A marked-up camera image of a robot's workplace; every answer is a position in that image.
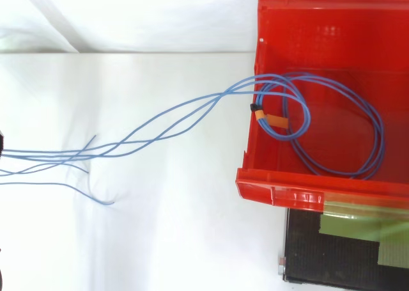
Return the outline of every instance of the blue wire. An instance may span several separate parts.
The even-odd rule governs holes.
[[[3,182],[0,183],[0,185],[12,185],[12,184],[20,184],[20,185],[62,185],[64,187],[69,187],[70,189],[73,189],[74,191],[77,191],[78,193],[84,195],[85,197],[101,204],[104,206],[112,205],[114,202],[113,201],[100,201],[80,190],[78,190],[76,187],[73,187],[72,185],[69,184],[60,184],[59,182]]]
[[[298,88],[295,86],[293,81],[306,81],[310,83],[316,83],[320,84],[322,86],[326,86],[346,98],[350,99],[357,107],[359,107],[363,112],[365,112],[369,119],[373,123],[374,127],[374,146],[371,151],[371,154],[369,155],[367,161],[361,166],[361,168],[358,171],[355,172],[342,172],[342,171],[335,171],[329,168],[326,168],[316,162],[308,153],[302,148],[300,143],[298,142],[298,138],[305,134],[308,131],[308,128],[311,124],[311,113],[309,111],[309,108],[305,102],[304,97],[298,90]],[[244,87],[251,86],[254,84],[263,84],[262,87],[258,91],[238,91]],[[277,91],[272,91],[277,87],[281,87],[282,91],[277,92]],[[234,85],[230,86],[226,91],[223,93],[213,93],[205,96],[201,96],[192,100],[188,100],[186,102],[183,102],[181,104],[178,104],[177,106],[171,107],[158,115],[154,116],[147,122],[143,123],[140,125],[138,128],[133,130],[129,135],[127,135],[125,138],[123,138],[121,141],[116,142],[116,143],[108,143],[92,148],[88,148],[89,144],[92,142],[92,140],[95,138],[93,137],[91,141],[81,150],[63,150],[63,151],[37,151],[37,150],[9,150],[5,149],[3,150],[4,154],[3,156],[13,158],[13,159],[21,159],[21,160],[27,160],[27,161],[37,161],[37,162],[44,162],[43,164],[39,164],[36,166],[33,166],[28,169],[24,169],[19,172],[9,172],[5,170],[0,170],[5,172],[7,175],[0,175],[0,176],[10,176],[14,174],[26,174],[26,173],[36,173],[39,171],[43,171],[49,168],[54,168],[59,165],[68,165],[68,166],[73,166],[75,168],[81,169],[77,166],[74,166],[72,164],[68,164],[68,162],[75,162],[75,161],[86,161],[86,160],[91,160],[94,158],[114,158],[114,157],[123,157],[126,155],[133,154],[135,152],[138,152],[139,150],[142,150],[143,148],[147,147],[148,145],[156,142],[156,141],[162,141],[164,139],[169,139],[169,138],[174,138],[176,136],[179,136],[190,129],[194,128],[214,107],[215,105],[219,102],[221,98],[223,98],[226,95],[243,95],[243,94],[253,94],[256,95],[255,103],[257,105],[262,106],[263,105],[263,100],[266,95],[268,96],[280,96],[282,97],[282,113],[284,117],[289,118],[289,111],[288,111],[288,99],[292,99],[296,102],[298,102],[302,106],[303,114],[304,114],[304,122],[301,125],[301,127],[296,131],[293,132],[293,129],[291,126],[289,126],[289,129],[287,130],[287,134],[279,134],[278,132],[274,131],[271,126],[269,126],[268,122],[266,119],[262,118],[258,120],[258,123],[260,127],[271,137],[274,139],[277,139],[279,141],[289,141],[295,151],[295,153],[300,157],[302,162],[307,166],[307,168],[312,172],[317,175],[320,175],[320,172],[317,169],[320,169],[322,171],[325,171],[327,173],[332,173],[335,175],[340,175],[340,176],[351,176],[351,178],[359,177],[362,176],[363,179],[368,179],[372,177],[379,169],[383,157],[385,155],[385,138],[384,138],[384,126],[382,119],[379,115],[379,113],[376,111],[376,109],[371,106],[368,102],[366,102],[362,97],[358,96],[354,91],[351,89],[347,88],[345,85],[333,81],[331,79],[327,79],[324,77],[320,77],[317,75],[301,72],[301,73],[288,73],[285,75],[275,75],[275,74],[264,74],[264,75],[256,75],[252,77],[248,77],[246,79],[243,79],[239,81],[238,83],[235,83]],[[159,134],[157,137],[153,139],[145,139],[145,140],[138,140],[138,141],[128,141],[136,132],[147,126],[149,123],[153,122],[157,118],[170,113],[171,111],[174,111],[175,109],[178,109],[179,107],[189,105],[193,102],[197,102],[199,100],[204,100],[206,98],[212,98],[209,100],[207,103],[201,105],[197,109],[193,110],[193,112],[187,114],[186,116],[180,118],[178,121],[174,122],[171,126],[169,126],[165,131],[163,131],[161,134]],[[176,134],[171,134],[168,136],[165,136],[167,132],[169,132],[171,129],[173,129],[175,126],[177,126],[179,123],[183,122],[187,118],[190,118],[191,116],[195,115],[202,109],[206,109],[206,111],[187,129],[184,129]],[[118,154],[109,154],[113,152],[115,149],[119,148],[121,145],[131,145],[135,143],[143,143],[142,146],[137,147],[136,149],[125,152],[125,153],[118,153]],[[99,154],[93,154],[93,153],[88,153],[88,152],[93,152],[95,150],[101,150],[104,148],[108,148],[106,150],[102,150],[102,153]],[[13,153],[22,153],[23,155],[15,155]],[[27,172],[31,169],[37,168],[39,166],[43,165],[50,165],[48,168],[43,168],[43,169],[37,169],[35,171],[30,171]],[[95,200],[103,205],[106,205],[108,203],[98,201],[87,194],[81,192],[78,189],[75,189],[76,191],[79,191],[81,194],[91,198],[92,200]]]

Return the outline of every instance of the translucent plastic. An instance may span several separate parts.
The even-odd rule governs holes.
[[[259,0],[258,15],[256,74],[310,72],[356,91],[382,116],[385,158],[371,180],[316,176],[253,115],[236,179],[240,195],[315,211],[325,201],[409,209],[409,0]],[[373,146],[371,123],[338,93],[297,86],[312,115],[302,146],[326,167],[359,169]],[[281,115],[279,98],[263,107]],[[297,126],[302,111],[289,108]]]

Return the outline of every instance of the green tape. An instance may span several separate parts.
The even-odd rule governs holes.
[[[407,217],[407,210],[325,203],[320,233],[379,242],[379,265],[409,269]]]
[[[408,221],[381,223],[378,264],[409,269]]]
[[[379,242],[380,227],[379,219],[346,219],[322,215],[320,233]]]

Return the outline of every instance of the white backdrop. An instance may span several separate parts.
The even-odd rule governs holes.
[[[0,0],[0,51],[253,51],[256,8],[257,0]]]
[[[94,134],[93,145],[119,141],[166,108],[251,75],[253,62],[253,53],[2,55],[5,146],[76,149]],[[89,176],[58,167],[2,177],[64,182],[116,201],[104,207],[66,187],[0,186],[4,291],[326,290],[282,281],[284,209],[237,192],[251,100],[224,98],[180,137],[87,162]],[[187,110],[134,139],[153,137]],[[0,169],[25,166],[0,160]]]

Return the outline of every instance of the black panel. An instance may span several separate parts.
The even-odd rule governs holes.
[[[409,290],[409,269],[378,265],[378,242],[322,235],[320,216],[289,210],[285,280],[352,290]]]

